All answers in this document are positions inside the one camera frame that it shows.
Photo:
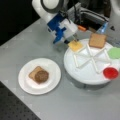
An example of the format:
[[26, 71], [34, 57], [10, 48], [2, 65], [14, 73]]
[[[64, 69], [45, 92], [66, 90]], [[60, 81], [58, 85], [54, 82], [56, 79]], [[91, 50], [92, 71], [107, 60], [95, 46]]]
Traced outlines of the white blue gripper body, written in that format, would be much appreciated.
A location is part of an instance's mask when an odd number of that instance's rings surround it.
[[63, 17], [60, 13], [56, 14], [47, 23], [47, 26], [50, 33], [54, 36], [54, 44], [63, 39], [68, 39], [78, 30], [77, 26], [71, 20]]

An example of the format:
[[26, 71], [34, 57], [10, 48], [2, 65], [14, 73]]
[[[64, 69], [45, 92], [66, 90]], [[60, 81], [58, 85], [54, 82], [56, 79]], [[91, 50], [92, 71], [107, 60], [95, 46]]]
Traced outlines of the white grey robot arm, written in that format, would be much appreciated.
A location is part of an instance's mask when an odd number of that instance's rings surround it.
[[78, 30], [67, 14], [69, 0], [32, 0], [32, 6], [42, 20], [45, 21], [48, 31], [53, 35], [56, 44], [59, 41], [68, 43]]

